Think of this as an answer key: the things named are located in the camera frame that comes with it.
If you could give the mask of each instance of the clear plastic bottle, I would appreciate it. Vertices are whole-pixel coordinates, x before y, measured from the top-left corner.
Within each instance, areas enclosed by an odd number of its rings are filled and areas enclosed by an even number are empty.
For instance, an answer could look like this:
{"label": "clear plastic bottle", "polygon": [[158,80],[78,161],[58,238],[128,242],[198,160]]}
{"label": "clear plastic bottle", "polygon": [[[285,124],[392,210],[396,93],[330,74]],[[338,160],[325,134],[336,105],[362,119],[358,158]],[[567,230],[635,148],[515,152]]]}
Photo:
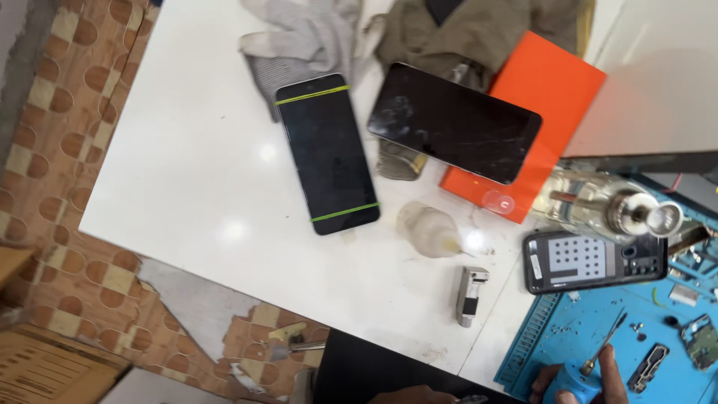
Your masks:
{"label": "clear plastic bottle", "polygon": [[461,252],[456,222],[439,209],[409,202],[399,211],[396,226],[399,234],[425,257],[453,257]]}
{"label": "clear plastic bottle", "polygon": [[659,203],[645,188],[616,175],[555,170],[531,206],[531,215],[566,230],[629,244],[651,233],[668,237],[683,222],[673,202]]}

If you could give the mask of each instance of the hand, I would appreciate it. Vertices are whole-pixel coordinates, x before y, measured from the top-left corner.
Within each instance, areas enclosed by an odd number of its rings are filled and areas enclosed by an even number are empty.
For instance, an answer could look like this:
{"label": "hand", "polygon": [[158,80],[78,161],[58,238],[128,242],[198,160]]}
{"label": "hand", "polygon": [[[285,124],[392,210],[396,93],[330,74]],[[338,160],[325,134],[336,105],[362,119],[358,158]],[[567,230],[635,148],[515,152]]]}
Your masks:
{"label": "hand", "polygon": [[414,386],[395,392],[382,392],[368,404],[455,404],[459,399],[429,386]]}
{"label": "hand", "polygon": [[[615,352],[610,344],[598,355],[598,363],[601,365],[601,378],[603,379],[603,389],[593,399],[591,404],[628,404],[628,396],[626,389],[623,387],[621,375],[618,373],[618,365],[616,364]],[[536,381],[531,385],[533,393],[528,401],[531,404],[541,404],[544,399],[544,392],[561,369],[560,364],[553,364],[544,367],[538,374]],[[566,390],[556,392],[557,404],[577,404],[573,394]]]}

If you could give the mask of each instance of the tiled floor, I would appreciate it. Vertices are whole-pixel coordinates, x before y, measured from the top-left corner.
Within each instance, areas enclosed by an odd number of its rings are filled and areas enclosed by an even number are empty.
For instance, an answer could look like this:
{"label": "tiled floor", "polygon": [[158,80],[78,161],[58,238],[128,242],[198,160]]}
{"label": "tiled floor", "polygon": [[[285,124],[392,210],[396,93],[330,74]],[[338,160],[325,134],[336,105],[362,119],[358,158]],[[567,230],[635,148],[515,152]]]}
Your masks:
{"label": "tiled floor", "polygon": [[305,339],[319,341],[325,327],[262,303],[233,319],[215,364],[136,279],[133,252],[78,231],[158,13],[147,0],[62,1],[0,180],[0,238],[37,247],[37,262],[2,297],[38,326],[188,385],[227,395],[239,363],[270,396],[291,395],[321,352],[269,363],[268,333],[306,321]]}

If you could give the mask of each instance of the white tabletop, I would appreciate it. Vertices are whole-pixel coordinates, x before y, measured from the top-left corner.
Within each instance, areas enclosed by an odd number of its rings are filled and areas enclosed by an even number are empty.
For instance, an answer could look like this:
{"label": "white tabletop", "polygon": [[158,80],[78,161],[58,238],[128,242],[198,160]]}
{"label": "white tabletop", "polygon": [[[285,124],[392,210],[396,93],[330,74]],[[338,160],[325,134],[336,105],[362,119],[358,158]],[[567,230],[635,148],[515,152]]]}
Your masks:
{"label": "white tabletop", "polygon": [[[363,21],[390,5],[365,1]],[[317,236],[283,129],[236,51],[241,35],[264,29],[237,0],[164,2],[80,230],[455,374],[477,337],[499,344],[498,363],[478,355],[462,372],[487,384],[521,323],[479,333],[505,287],[521,294],[520,243],[536,222],[442,190],[436,161],[414,182],[376,175],[365,130],[383,77],[375,63],[351,96],[381,218]],[[450,214],[475,258],[429,259],[402,240],[396,214],[413,200]],[[469,329],[454,319],[460,265],[490,272]],[[500,309],[523,319],[523,300],[502,296]]]}

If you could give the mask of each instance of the smartphone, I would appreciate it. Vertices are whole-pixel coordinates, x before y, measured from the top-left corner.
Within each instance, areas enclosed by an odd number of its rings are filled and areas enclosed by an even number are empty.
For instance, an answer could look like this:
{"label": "smartphone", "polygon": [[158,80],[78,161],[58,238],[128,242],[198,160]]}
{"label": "smartphone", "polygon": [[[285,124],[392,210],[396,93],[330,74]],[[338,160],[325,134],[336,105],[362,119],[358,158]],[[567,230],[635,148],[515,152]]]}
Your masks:
{"label": "smartphone", "polygon": [[660,280],[668,275],[668,239],[650,234],[629,245],[568,231],[523,241],[526,289],[533,295]]}
{"label": "smartphone", "polygon": [[511,184],[541,116],[403,63],[392,64],[369,131],[497,183]]}
{"label": "smartphone", "polygon": [[317,234],[379,219],[346,80],[331,74],[282,87],[275,104]]}

